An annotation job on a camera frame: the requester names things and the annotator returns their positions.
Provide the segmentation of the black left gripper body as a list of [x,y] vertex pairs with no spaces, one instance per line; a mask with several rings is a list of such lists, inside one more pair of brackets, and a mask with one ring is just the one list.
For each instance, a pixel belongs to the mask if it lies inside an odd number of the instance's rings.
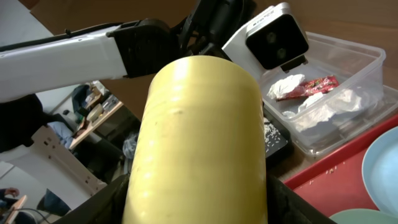
[[174,27],[178,57],[210,55],[229,60],[222,46],[246,22],[257,4],[253,0],[200,0]]

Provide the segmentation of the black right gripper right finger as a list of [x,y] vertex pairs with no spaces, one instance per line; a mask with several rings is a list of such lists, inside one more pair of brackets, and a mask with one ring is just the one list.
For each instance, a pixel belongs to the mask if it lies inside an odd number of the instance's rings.
[[267,175],[269,224],[336,224],[272,175]]

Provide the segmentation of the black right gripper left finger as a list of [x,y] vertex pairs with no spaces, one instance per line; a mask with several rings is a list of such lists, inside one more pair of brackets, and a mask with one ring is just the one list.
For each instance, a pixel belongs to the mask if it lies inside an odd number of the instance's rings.
[[121,224],[129,175],[121,175],[53,224]]

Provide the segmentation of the rice and food leftovers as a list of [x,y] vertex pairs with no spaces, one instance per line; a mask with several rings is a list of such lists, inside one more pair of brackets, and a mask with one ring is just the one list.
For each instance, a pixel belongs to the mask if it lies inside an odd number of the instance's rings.
[[263,118],[263,122],[266,156],[270,156],[279,149],[283,148],[288,141],[266,117]]

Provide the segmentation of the white napkin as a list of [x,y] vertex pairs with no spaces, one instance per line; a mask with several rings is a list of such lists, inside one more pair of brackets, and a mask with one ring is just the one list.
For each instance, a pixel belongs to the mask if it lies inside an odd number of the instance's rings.
[[305,80],[304,74],[290,75],[275,82],[269,89],[267,96],[272,100],[281,100]]
[[284,111],[286,118],[294,118],[313,104],[321,102],[320,106],[306,112],[293,121],[297,131],[301,132],[315,127],[318,123],[329,121],[334,115],[363,111],[379,101],[380,94],[372,95],[363,88],[344,89],[333,98],[326,99],[326,94],[317,93],[309,96],[299,107],[298,112]]

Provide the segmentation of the yellow cup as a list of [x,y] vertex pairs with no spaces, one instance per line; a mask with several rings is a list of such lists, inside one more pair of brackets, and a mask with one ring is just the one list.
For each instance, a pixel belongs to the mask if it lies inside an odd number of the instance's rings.
[[123,223],[266,223],[257,81],[229,60],[192,56],[150,84]]

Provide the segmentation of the red snack wrapper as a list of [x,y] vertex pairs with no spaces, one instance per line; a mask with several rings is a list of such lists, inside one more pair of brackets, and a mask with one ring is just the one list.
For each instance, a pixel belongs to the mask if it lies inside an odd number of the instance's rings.
[[291,100],[302,97],[313,96],[317,93],[329,93],[333,89],[339,86],[339,82],[335,76],[330,75],[323,78],[316,78],[313,80],[304,80],[298,87],[296,87],[293,91],[287,94],[287,96],[281,100],[276,101],[284,101]]

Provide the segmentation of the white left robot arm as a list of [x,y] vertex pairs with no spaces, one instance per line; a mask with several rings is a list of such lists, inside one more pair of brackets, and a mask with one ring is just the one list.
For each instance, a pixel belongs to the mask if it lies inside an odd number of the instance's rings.
[[1,101],[93,80],[157,73],[191,55],[225,57],[224,43],[250,20],[254,1],[198,1],[176,26],[159,19],[111,22],[1,47]]

